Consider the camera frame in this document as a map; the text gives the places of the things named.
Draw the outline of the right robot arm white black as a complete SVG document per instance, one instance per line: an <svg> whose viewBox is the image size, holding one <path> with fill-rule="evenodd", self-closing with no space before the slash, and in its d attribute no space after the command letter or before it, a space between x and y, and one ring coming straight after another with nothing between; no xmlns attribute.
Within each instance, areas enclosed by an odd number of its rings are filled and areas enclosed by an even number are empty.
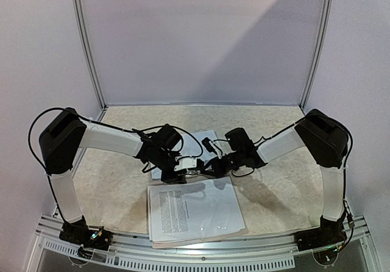
<svg viewBox="0 0 390 272"><path fill-rule="evenodd" d="M271 161L295 151L307 148L320 167L324 191L322 220L326 222L315 232L320 245L328 245L338 234L338 222L345 214L345 161L352 144L349 131L340 122L318 109L310 110L303 118L280 130L264 141L254 143L247 132L238 127L225 135L231 153L215 157L205 164L214 177L222 177L230 171L245 166L258 169Z"/></svg>

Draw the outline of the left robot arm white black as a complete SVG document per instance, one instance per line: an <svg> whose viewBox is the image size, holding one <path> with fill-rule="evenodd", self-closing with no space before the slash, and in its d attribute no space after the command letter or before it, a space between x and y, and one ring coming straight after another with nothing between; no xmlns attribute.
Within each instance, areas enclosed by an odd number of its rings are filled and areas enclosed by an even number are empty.
<svg viewBox="0 0 390 272"><path fill-rule="evenodd" d="M80 148L134 157L160 169L162 182L177 183L183 180L175 170L178 153L173 149L181 139L181 135L168 124L147 134L82 118L70 107L61 109L40 134L38 142L60 215L64 222L69 223L67 234L78 244L86 243L91 237L89 228L80 222L83 216L71 173Z"/></svg>

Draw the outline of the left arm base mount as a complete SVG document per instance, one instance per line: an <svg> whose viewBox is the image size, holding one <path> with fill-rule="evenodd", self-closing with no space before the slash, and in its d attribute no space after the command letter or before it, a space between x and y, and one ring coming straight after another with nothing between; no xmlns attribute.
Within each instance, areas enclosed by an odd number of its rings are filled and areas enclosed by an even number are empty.
<svg viewBox="0 0 390 272"><path fill-rule="evenodd" d="M112 233L104 227L91 229L88 227L84 216L75 223L64 222L59 239L84 248L93 248L108 251L112 242Z"/></svg>

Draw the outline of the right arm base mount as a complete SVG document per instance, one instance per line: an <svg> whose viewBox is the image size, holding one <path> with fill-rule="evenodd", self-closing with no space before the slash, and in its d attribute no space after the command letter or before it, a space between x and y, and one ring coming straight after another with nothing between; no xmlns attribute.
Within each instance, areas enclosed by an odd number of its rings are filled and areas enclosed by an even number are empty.
<svg viewBox="0 0 390 272"><path fill-rule="evenodd" d="M344 230L343 218L338 221L330 221L324 217L320 217L320 226L299 231L294 233L294 243L297 245L299 251L306 251L309 249L316 249L326 246L333 246L342 242L341 246L335 248L333 252L340 252L344 249L353 237L355 223L351 218L347 219L350 228L350 237Z"/></svg>

